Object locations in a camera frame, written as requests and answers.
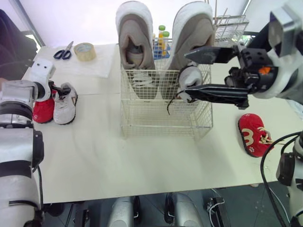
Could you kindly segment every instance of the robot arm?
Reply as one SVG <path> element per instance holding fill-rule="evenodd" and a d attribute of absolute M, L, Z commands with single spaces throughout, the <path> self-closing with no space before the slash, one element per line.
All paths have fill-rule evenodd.
<path fill-rule="evenodd" d="M 50 61 L 35 61 L 30 79 L 7 81 L 0 93 L 0 226 L 40 226 L 42 197 L 33 171 L 44 157 L 43 137 L 34 130 L 34 101 L 49 99 Z"/>
<path fill-rule="evenodd" d="M 192 101 L 249 106 L 248 94 L 257 98 L 279 97 L 303 105 L 303 0 L 290 0 L 270 14 L 268 40 L 272 50 L 201 47 L 185 55 L 200 64 L 227 63 L 237 56 L 240 67 L 232 67 L 224 85 L 187 87 L 183 92 Z M 303 226 L 303 132 L 295 140 L 292 153 L 281 156 L 277 179 L 290 193 L 291 225 Z"/>

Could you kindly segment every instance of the red shoe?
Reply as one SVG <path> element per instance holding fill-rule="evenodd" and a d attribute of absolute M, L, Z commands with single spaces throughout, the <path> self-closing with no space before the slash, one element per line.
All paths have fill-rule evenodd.
<path fill-rule="evenodd" d="M 245 151 L 253 157 L 262 157 L 273 141 L 258 115 L 248 113 L 238 122 Z"/>
<path fill-rule="evenodd" d="M 55 102 L 53 96 L 45 101 L 36 102 L 33 109 L 33 120 L 40 124 L 51 122 L 54 108 Z"/>

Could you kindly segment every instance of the tape roll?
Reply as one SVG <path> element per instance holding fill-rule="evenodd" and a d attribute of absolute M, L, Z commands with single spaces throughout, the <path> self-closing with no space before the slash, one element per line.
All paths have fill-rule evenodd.
<path fill-rule="evenodd" d="M 93 44 L 80 43 L 74 47 L 75 54 L 80 61 L 90 61 L 96 57 Z"/>

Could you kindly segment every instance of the white table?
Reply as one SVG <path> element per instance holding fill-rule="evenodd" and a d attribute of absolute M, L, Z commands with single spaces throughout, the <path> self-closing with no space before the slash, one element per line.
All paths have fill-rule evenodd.
<path fill-rule="evenodd" d="M 222 84 L 232 66 L 238 66 L 236 59 L 213 65 L 212 82 Z M 213 104 L 214 127 L 197 144 L 190 138 L 174 137 L 125 140 L 120 130 L 119 78 L 117 48 L 107 79 L 54 75 L 58 85 L 72 83 L 79 99 L 73 123 L 35 123 L 45 144 L 41 164 L 45 203 L 260 183 L 261 159 L 243 150 L 239 117 L 258 114 L 273 139 L 302 129 L 285 100 L 250 96 L 245 111 Z M 276 181 L 280 148 L 277 145 L 267 156 L 268 181 Z"/>

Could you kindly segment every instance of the blue scissors handle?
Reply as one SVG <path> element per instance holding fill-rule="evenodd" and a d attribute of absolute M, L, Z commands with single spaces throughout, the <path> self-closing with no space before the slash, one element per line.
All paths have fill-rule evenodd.
<path fill-rule="evenodd" d="M 57 53 L 54 54 L 53 58 L 55 59 L 60 59 L 62 58 L 63 60 L 69 59 L 71 57 L 71 51 L 69 50 L 60 50 Z"/>

